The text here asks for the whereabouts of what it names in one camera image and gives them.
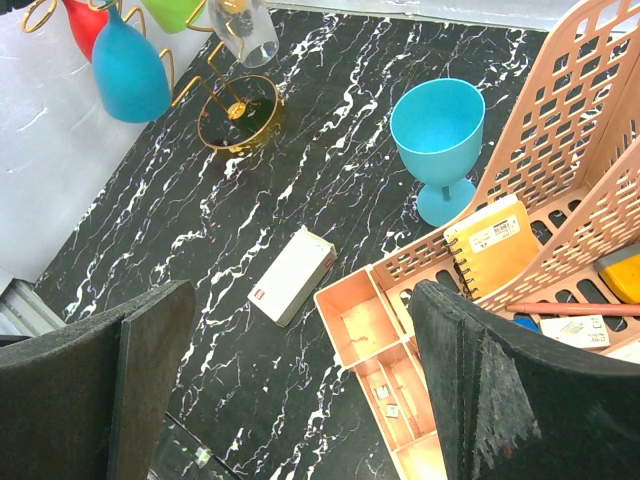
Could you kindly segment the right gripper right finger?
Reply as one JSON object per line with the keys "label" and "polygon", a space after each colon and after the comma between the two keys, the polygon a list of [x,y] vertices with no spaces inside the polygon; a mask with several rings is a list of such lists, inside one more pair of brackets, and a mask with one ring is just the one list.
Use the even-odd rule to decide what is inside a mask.
{"label": "right gripper right finger", "polygon": [[489,312],[430,280],[414,324],[451,479],[635,479],[639,368]]}

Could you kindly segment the red wine glass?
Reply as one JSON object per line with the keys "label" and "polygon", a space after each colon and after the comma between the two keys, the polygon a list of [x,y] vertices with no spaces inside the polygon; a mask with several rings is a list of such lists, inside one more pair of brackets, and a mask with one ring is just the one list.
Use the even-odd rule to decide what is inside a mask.
{"label": "red wine glass", "polygon": [[97,36],[108,22],[106,11],[94,11],[86,3],[63,0],[73,38],[86,60],[91,63]]}

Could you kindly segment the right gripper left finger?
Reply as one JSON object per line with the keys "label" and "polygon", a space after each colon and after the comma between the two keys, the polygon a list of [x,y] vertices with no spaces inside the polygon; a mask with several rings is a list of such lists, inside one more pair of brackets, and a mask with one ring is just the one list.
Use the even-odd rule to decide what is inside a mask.
{"label": "right gripper left finger", "polygon": [[195,304],[170,281],[2,347],[2,478],[146,478]]}

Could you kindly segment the blue wine glass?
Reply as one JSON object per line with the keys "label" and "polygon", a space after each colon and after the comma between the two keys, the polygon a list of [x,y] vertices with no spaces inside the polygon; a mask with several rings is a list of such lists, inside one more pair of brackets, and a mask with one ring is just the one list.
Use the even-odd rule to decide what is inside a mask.
{"label": "blue wine glass", "polygon": [[481,153],[485,111],[482,93],[457,78],[417,85],[392,110],[390,129],[401,160],[422,183],[417,212],[431,226],[449,223],[475,196],[467,175]]}
{"label": "blue wine glass", "polygon": [[107,23],[96,37],[92,66],[104,109],[127,123],[147,123],[170,107],[163,61],[145,35],[126,23],[117,1],[102,5]]}

